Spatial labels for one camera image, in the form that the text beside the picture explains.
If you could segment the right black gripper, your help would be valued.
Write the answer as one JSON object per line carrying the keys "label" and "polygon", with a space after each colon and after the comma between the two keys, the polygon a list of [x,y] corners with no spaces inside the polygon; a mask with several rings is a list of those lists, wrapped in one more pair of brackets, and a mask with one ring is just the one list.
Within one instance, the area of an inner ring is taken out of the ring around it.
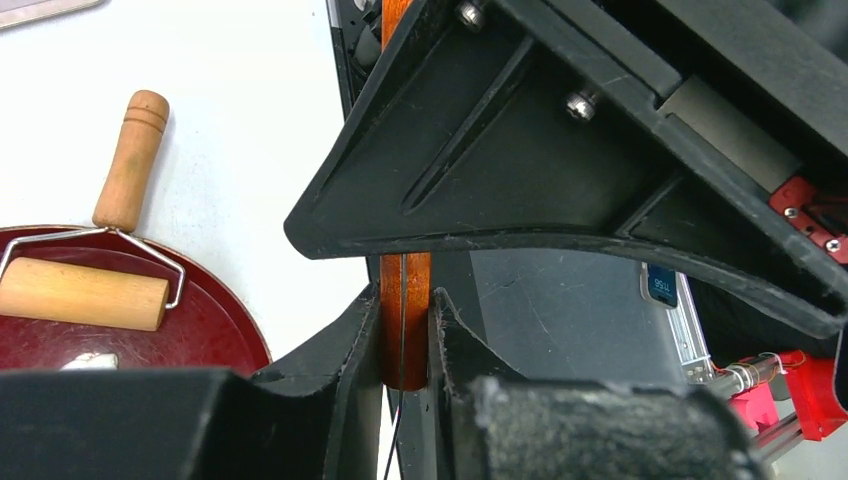
{"label": "right black gripper", "polygon": [[847,67],[765,1],[585,1],[582,29],[715,89],[825,192],[847,189]]}

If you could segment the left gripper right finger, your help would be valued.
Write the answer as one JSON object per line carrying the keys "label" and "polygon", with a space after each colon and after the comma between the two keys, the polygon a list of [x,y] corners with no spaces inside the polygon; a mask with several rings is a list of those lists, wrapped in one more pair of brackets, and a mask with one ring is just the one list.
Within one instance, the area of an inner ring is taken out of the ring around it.
{"label": "left gripper right finger", "polygon": [[703,387],[530,380],[431,297],[430,375],[442,479],[765,479],[737,417]]}

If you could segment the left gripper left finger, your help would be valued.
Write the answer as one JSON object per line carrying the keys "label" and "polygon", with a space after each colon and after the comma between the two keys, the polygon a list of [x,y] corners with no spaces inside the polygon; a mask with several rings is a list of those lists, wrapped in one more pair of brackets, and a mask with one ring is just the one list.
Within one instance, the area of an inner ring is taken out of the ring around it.
{"label": "left gripper left finger", "polygon": [[250,378],[221,368],[5,374],[1,475],[373,479],[379,311],[368,286],[335,321]]}

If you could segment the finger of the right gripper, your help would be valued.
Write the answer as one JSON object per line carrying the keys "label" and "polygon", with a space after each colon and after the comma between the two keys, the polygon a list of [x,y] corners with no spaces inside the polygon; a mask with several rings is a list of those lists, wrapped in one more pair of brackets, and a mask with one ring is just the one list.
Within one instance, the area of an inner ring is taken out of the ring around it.
{"label": "finger of the right gripper", "polygon": [[414,1],[287,217],[311,259],[556,248],[663,265],[816,337],[847,321],[847,189],[585,1]]}

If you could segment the round red lacquer tray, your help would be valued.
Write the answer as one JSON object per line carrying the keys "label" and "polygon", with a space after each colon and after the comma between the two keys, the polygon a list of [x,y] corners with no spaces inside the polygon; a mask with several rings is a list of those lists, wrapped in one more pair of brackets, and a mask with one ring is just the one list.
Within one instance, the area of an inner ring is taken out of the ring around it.
{"label": "round red lacquer tray", "polygon": [[[179,305],[166,312],[155,331],[139,331],[4,316],[1,367],[4,370],[58,369],[82,354],[113,354],[124,368],[229,367],[249,376],[271,362],[256,322],[217,277],[176,251],[150,247],[186,270]],[[15,248],[30,258],[162,277],[177,273],[136,246],[108,233]]]}

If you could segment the wooden dough roller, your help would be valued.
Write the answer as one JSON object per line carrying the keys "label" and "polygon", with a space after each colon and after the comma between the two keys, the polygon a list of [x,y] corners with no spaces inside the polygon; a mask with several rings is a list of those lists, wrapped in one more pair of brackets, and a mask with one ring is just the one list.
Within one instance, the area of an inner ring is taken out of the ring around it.
{"label": "wooden dough roller", "polygon": [[[10,240],[1,257],[1,312],[5,316],[155,331],[184,290],[185,268],[134,232],[170,115],[169,102],[150,90],[127,105],[92,227]],[[21,257],[16,248],[36,243],[114,236],[172,268],[177,279]]]}

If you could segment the white dough piece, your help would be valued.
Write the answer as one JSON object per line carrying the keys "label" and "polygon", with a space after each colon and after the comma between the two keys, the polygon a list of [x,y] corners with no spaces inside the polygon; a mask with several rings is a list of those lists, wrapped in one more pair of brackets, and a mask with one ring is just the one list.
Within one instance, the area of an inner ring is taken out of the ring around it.
{"label": "white dough piece", "polygon": [[114,353],[86,352],[78,355],[61,367],[61,370],[116,370],[118,356]]}

